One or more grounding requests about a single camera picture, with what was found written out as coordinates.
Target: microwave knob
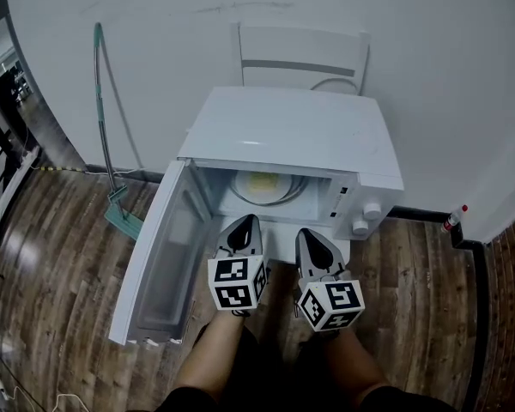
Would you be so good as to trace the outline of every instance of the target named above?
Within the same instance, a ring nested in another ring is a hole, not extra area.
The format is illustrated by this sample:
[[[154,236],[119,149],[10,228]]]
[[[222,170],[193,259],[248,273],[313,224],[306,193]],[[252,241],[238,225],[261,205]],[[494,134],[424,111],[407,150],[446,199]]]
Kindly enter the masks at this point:
[[[365,220],[377,220],[381,216],[381,204],[371,202],[367,203],[362,210]]]
[[[366,235],[368,232],[368,223],[362,219],[353,221],[353,233],[355,235]]]

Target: microwave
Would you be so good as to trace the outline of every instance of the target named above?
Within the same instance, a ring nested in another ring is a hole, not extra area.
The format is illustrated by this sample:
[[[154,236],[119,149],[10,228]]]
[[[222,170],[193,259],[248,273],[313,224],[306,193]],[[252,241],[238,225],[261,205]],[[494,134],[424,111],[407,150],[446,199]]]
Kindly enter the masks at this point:
[[[259,218],[270,261],[295,263],[310,228],[350,257],[403,194],[378,103],[289,88],[214,88],[168,165],[112,317],[114,342],[185,330],[203,255],[241,216]]]

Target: chair backrest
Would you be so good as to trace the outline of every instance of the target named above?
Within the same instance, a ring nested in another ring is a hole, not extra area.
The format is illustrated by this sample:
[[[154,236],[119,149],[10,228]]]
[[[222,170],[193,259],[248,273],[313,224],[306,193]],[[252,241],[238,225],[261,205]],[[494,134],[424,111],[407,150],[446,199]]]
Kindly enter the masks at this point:
[[[342,78],[361,93],[368,33],[233,24],[232,39],[241,85],[311,88],[326,79]]]

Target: mop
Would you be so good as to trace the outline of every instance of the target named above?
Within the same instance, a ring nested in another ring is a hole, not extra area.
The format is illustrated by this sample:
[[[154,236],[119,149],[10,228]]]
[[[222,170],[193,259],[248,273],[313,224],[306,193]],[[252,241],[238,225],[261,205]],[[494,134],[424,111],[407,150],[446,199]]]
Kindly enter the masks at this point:
[[[112,170],[111,155],[109,153],[109,145],[106,140],[105,130],[105,113],[103,109],[103,99],[101,98],[101,79],[100,79],[100,48],[103,38],[103,27],[101,23],[95,23],[94,26],[94,77],[95,77],[95,100],[97,102],[97,117],[100,126],[101,145],[103,147],[103,155],[105,156],[106,172],[111,183],[111,192],[108,195],[109,208],[105,213],[105,218],[126,235],[133,239],[141,232],[143,222],[132,215],[125,209],[122,209],[120,200],[128,192],[126,185],[117,186]]]

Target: spray bottle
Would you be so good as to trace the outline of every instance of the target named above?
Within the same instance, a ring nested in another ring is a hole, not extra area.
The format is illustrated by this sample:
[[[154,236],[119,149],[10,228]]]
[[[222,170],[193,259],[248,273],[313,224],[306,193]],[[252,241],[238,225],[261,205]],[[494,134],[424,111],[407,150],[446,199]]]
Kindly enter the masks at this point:
[[[450,216],[443,223],[443,226],[440,230],[444,233],[449,233],[454,226],[456,226],[461,220],[462,216],[467,212],[467,205],[465,204],[459,209],[456,209],[454,212],[450,214]]]

